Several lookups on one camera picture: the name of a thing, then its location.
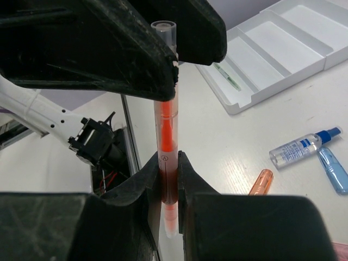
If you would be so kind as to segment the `orange plastic case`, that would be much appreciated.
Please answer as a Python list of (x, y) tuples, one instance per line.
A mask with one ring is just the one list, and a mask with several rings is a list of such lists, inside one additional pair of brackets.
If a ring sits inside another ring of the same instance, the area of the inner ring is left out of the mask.
[(252, 186), (249, 195), (266, 195), (269, 191), (274, 174), (269, 169), (263, 169)]

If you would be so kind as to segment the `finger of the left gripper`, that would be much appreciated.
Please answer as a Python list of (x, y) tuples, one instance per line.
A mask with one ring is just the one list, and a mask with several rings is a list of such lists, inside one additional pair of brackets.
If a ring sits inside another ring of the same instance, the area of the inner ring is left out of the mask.
[(168, 101), (177, 58), (127, 1), (1, 1), (1, 76)]
[(160, 20), (176, 23), (179, 61), (211, 65), (225, 58), (226, 25), (208, 1), (143, 0), (130, 4), (148, 23)]

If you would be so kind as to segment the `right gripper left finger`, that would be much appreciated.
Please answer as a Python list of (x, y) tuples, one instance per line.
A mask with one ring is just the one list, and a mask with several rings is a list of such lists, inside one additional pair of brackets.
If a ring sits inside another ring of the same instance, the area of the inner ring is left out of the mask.
[(1, 193), (1, 260), (152, 260), (160, 220), (157, 158), (102, 196)]

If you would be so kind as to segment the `clear pen cap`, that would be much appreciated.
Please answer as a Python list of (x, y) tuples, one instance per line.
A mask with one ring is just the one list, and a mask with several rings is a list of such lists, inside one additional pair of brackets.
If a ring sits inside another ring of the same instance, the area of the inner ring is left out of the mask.
[(158, 35), (159, 46), (158, 51), (162, 54), (169, 54), (169, 50), (178, 59), (177, 53), (177, 25), (173, 21), (154, 21), (151, 23), (151, 28)]

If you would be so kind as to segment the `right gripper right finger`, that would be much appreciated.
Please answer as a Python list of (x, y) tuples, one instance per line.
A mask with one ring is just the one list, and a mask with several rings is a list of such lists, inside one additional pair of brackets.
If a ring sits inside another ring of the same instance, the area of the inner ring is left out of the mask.
[(302, 196), (221, 194), (178, 154), (185, 260), (336, 260), (324, 221)]

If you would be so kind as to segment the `blue plastic case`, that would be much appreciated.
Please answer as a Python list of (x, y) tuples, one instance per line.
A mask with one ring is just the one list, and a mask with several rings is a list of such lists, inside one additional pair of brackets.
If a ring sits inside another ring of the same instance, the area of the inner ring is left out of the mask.
[(322, 147), (318, 150), (318, 158), (336, 193), (347, 195), (347, 172), (333, 152)]

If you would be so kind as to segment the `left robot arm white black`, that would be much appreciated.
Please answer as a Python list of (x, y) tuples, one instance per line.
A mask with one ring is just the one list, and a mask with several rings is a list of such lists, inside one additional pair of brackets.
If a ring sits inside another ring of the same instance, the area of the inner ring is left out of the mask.
[(179, 62), (227, 53), (207, 1), (1, 1), (1, 106), (54, 135), (85, 163), (116, 165), (108, 121), (74, 114), (41, 89), (97, 90), (165, 102)]

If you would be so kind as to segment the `orange highlighter pen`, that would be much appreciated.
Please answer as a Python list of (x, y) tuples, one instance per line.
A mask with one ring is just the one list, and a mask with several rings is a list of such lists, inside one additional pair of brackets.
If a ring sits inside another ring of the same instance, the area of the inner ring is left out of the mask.
[(178, 97), (154, 102), (161, 200), (168, 238), (178, 231)]

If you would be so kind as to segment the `green highlighter pen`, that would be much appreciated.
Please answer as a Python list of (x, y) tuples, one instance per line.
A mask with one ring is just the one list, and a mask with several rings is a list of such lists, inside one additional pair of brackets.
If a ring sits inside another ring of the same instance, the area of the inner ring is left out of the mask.
[(241, 91), (241, 87), (234, 81), (230, 75), (217, 63), (213, 63), (213, 66), (217, 69), (217, 71), (224, 77), (226, 81), (230, 83), (232, 87), (234, 87), (237, 91)]

